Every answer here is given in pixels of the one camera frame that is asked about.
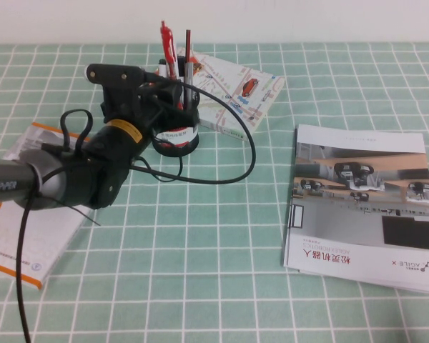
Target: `green grid tablecloth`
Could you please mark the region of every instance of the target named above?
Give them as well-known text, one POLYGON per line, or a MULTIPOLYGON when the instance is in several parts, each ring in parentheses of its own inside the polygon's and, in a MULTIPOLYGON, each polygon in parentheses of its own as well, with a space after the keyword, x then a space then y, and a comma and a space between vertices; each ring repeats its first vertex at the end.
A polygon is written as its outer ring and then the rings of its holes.
MULTIPOLYGON (((35 342, 429 342, 429 295, 281 265, 293 129, 416 131, 429 156, 429 44, 195 44, 194 50, 285 76, 255 133, 257 166, 238 184, 162 184, 133 173, 86 223, 42 291, 25 289, 35 342)), ((37 120, 90 109, 89 63, 153 70, 160 45, 0 45, 0 156, 37 120)), ((79 131, 85 119, 69 120, 79 131)), ((241 174, 247 144, 202 129, 191 177, 241 174)), ((175 172, 152 149, 144 156, 175 172)), ((23 342, 14 282, 0 277, 0 342, 23 342)))

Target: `pamphlet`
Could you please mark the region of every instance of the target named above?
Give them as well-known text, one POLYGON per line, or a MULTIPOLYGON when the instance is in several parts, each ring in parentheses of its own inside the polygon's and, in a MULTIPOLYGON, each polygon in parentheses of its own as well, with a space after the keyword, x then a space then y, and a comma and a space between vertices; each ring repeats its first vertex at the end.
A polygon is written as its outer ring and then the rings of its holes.
POLYGON ((429 292, 423 136, 299 125, 284 265, 429 292))
MULTIPOLYGON (((76 135, 71 134, 74 148, 76 135)), ((62 145, 60 130, 33 123, 5 154, 5 159, 17 159, 27 149, 39 149, 42 143, 62 145)), ((90 209, 76 207, 84 214, 90 209)), ((16 276, 16 247, 24 209, 15 202, 0 204, 0 274, 16 276)), ((78 231, 84 217, 62 207, 32 211, 27 222, 22 253, 22 281, 41 289, 49 273, 78 231)))

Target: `black pen holder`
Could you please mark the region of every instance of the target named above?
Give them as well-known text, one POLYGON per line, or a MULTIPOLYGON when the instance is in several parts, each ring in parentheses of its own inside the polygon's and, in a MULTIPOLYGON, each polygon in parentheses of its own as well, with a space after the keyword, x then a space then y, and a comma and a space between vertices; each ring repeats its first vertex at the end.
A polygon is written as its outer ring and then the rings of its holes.
MULTIPOLYGON (((185 61, 183 56, 178 56, 178 69, 179 74, 184 75, 185 61)), ((184 99, 186 99, 187 89, 184 89, 184 99)), ((186 156, 193 152, 199 145, 199 111, 197 106, 199 105, 199 98, 195 92, 192 92, 191 106, 184 106, 184 111, 189 114, 190 117, 196 118, 196 124, 194 127, 180 127, 169 131, 163 131, 156 134, 157 139, 153 139, 152 146, 160 154, 167 157, 180 157, 186 156)))

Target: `robotic arm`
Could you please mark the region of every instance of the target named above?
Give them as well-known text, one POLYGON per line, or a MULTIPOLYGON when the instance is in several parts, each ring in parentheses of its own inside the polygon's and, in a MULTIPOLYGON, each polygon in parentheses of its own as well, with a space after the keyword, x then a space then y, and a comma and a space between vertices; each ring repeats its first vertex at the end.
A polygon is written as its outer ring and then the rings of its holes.
POLYGON ((197 104, 189 112, 177 108, 182 93, 178 82, 170 83, 137 66, 91 64, 86 73, 90 82, 103 86, 106 125, 84 143, 93 124, 85 111, 87 127, 76 149, 70 151, 64 124, 69 111, 61 118, 64 146, 44 144, 41 149, 23 151, 18 161, 0 160, 0 202, 14 200, 24 206, 36 189, 41 196, 32 209, 61 204, 107 207, 152 137, 182 126, 194 127, 199 121, 197 104))

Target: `booklet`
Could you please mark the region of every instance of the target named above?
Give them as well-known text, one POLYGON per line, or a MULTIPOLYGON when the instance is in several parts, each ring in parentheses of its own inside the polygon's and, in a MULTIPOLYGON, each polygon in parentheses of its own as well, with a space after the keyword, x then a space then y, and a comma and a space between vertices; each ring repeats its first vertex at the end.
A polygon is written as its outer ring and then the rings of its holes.
MULTIPOLYGON (((77 135, 70 134, 74 148, 77 135)), ((17 159, 27 149, 39 149, 41 143, 62 145, 60 130, 33 123, 5 154, 5 159, 17 159)), ((77 206, 84 214, 91 210, 77 206)), ((0 274, 16 276, 16 247, 24 209, 15 202, 0 203, 0 274)), ((22 252, 22 281, 41 289, 51 270, 78 231, 84 217, 62 207, 32 211, 27 222, 22 252)))
POLYGON ((299 125, 286 267, 429 292, 421 134, 299 125))
MULTIPOLYGON (((232 107, 253 134, 285 85, 285 78, 192 51, 194 86, 232 107)), ((201 95, 200 124, 247 141, 238 121, 223 106, 201 95)))

